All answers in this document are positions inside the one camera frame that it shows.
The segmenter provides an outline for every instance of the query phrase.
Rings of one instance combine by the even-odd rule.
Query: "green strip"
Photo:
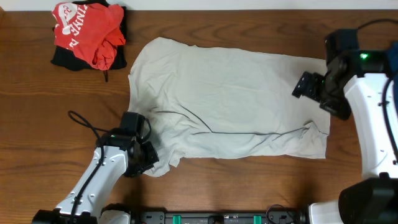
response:
[[[181,215],[174,215],[173,216],[173,224],[181,224]]]
[[[261,224],[261,216],[260,215],[254,216],[254,224]]]

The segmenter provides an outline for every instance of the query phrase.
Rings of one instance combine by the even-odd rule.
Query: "red cloth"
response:
[[[119,28],[123,19],[121,6],[64,2],[57,4],[52,14],[58,22],[54,29],[55,44],[72,50],[93,68],[108,70],[117,46],[126,43]]]

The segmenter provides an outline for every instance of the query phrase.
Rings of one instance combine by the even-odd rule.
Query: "wood grain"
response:
[[[71,72],[50,63],[55,46],[50,12],[6,12],[0,26],[0,223],[29,223],[51,210],[86,169],[95,137],[69,120],[75,110],[102,128],[118,125],[129,104],[127,75],[141,49],[156,37],[200,47],[324,58],[323,38],[397,11],[131,11],[125,69]],[[386,49],[398,29],[362,30],[361,46]],[[332,118],[327,159],[289,156],[182,159],[153,178],[120,178],[109,203],[170,211],[265,210],[337,198],[361,180],[353,119]]]

